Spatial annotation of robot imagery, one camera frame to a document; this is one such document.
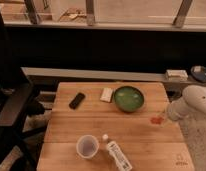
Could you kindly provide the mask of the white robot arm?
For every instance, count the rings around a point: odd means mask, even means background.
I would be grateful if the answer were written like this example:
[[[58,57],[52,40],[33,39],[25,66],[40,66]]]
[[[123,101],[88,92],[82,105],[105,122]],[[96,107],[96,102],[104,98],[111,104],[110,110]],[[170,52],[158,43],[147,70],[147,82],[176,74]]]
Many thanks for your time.
[[[206,87],[189,85],[182,91],[182,95],[170,102],[161,116],[171,121],[178,121],[191,114],[206,115]]]

